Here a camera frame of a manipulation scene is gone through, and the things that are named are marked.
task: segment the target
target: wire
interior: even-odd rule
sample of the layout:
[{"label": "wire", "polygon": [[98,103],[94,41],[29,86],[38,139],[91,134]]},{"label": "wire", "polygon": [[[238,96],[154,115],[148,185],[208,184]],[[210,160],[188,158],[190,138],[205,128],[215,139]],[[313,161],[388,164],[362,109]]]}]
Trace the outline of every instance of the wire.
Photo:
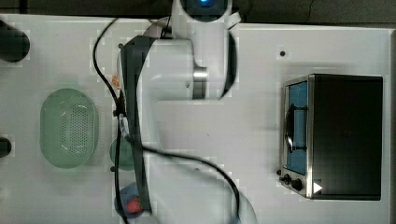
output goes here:
[{"label": "wire", "polygon": [[231,186],[231,188],[233,190],[233,194],[235,196],[235,203],[236,203],[235,217],[239,219],[240,195],[239,195],[238,187],[235,185],[233,180],[223,170],[221,170],[215,163],[212,163],[211,161],[203,160],[199,157],[170,153],[170,152],[165,152],[163,150],[157,150],[157,149],[148,148],[148,147],[142,147],[142,149],[144,151],[155,153],[155,154],[163,156],[163,157],[180,158],[180,159],[184,159],[184,160],[188,160],[188,161],[199,161],[205,165],[208,165],[208,166],[214,168],[218,173],[220,173],[224,177],[224,179],[228,182],[228,184]]},{"label": "wire", "polygon": [[[111,93],[111,96],[113,97],[113,101],[114,104],[116,104],[116,108],[117,111],[119,108],[119,102],[117,100],[117,94],[114,92],[113,88],[110,86],[110,83],[108,83],[107,79],[105,78],[105,76],[103,75],[103,73],[100,71],[99,66],[97,64],[96,61],[96,50],[99,44],[99,41],[102,39],[103,35],[105,34],[105,32],[108,30],[108,28],[117,20],[118,18],[114,19],[111,23],[109,23],[106,28],[102,31],[102,33],[97,37],[95,45],[93,47],[93,51],[92,51],[92,60],[93,60],[93,66],[95,67],[95,70],[97,72],[97,74],[99,75],[99,77],[103,80],[103,82],[105,82],[105,84],[107,85],[108,90]],[[115,167],[111,169],[112,172],[114,172],[114,186],[116,189],[116,201],[117,201],[117,206],[119,208],[120,211],[120,216],[122,217],[123,221],[125,224],[129,224],[127,217],[125,216],[125,213],[123,211],[123,206],[121,203],[121,199],[120,199],[120,180],[119,180],[119,167],[120,167],[120,125],[118,126],[118,130],[117,130],[117,144],[116,144],[116,156],[115,156]]]},{"label": "wire", "polygon": [[309,4],[308,19],[306,19],[305,22],[308,22],[309,19],[311,18],[312,5],[314,4],[314,1],[315,1],[315,0],[311,0],[311,4]]},{"label": "wire", "polygon": [[171,16],[169,16],[168,22],[166,23],[165,28],[161,30],[161,38],[163,38],[166,35],[166,31],[168,30],[169,27],[169,21],[171,20]]},{"label": "wire", "polygon": [[108,30],[108,28],[119,18],[114,19],[113,21],[111,21],[106,28],[102,31],[102,33],[97,37],[95,45],[93,46],[93,51],[92,51],[92,60],[93,60],[93,66],[95,67],[96,72],[98,73],[99,77],[103,80],[103,82],[105,82],[105,84],[107,85],[108,90],[111,93],[111,96],[113,97],[113,101],[114,103],[117,105],[117,95],[114,92],[113,88],[111,87],[110,83],[108,83],[107,79],[105,78],[105,76],[103,75],[103,73],[100,71],[98,63],[96,61],[96,49],[98,48],[98,44],[99,41],[102,39],[103,35],[105,34],[105,32]]}]

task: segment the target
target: green plastic basket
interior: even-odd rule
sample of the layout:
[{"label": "green plastic basket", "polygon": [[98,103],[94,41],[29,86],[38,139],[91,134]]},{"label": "green plastic basket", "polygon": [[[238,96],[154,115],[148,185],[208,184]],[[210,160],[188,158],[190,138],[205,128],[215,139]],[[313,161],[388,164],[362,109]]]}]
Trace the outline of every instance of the green plastic basket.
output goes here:
[{"label": "green plastic basket", "polygon": [[98,124],[98,113],[90,98],[74,89],[58,90],[41,107],[41,152],[56,167],[78,167],[96,148]]}]

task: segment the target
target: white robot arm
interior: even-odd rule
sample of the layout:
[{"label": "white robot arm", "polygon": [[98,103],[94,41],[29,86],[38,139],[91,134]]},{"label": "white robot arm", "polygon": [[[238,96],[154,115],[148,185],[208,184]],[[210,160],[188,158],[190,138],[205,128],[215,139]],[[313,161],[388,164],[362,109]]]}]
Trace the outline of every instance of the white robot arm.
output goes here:
[{"label": "white robot arm", "polygon": [[[220,99],[231,88],[236,73],[235,43],[228,31],[231,6],[231,0],[175,0],[173,39],[137,36],[120,52],[136,182],[143,207],[162,224],[228,224],[233,216],[233,195],[224,181],[141,150],[163,149],[155,103]],[[257,223],[242,194],[240,221]]]}]

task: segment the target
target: red object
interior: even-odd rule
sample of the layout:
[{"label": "red object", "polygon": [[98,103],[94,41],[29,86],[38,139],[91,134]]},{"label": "red object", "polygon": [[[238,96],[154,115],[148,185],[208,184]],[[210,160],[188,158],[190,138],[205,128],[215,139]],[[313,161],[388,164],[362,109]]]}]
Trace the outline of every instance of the red object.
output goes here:
[{"label": "red object", "polygon": [[140,205],[139,197],[133,198],[126,204],[126,210],[130,213],[139,213],[143,211],[143,208]]}]

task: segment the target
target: white tabletop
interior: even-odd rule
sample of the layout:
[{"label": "white tabletop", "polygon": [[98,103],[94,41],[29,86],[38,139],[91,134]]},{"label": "white tabletop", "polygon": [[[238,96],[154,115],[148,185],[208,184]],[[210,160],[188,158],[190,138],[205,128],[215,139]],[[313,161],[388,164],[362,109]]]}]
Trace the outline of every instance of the white tabletop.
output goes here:
[{"label": "white tabletop", "polygon": [[[13,151],[0,160],[0,223],[119,223],[113,210],[115,137],[111,97],[92,66],[96,37],[111,19],[0,15],[22,29],[31,50],[21,63],[0,62],[0,135]],[[117,45],[149,23],[120,20],[98,47],[107,77],[116,74]],[[389,223],[391,30],[240,24],[238,82],[221,102],[156,105],[164,148],[194,149],[232,173],[259,223]],[[285,50],[286,57],[279,57]],[[383,76],[385,83],[382,196],[379,202],[308,201],[277,182],[280,88],[311,73]],[[49,164],[39,148],[39,113],[53,91],[70,85],[92,98],[100,116],[92,158],[73,170]],[[122,172],[120,184],[134,181]]]}]

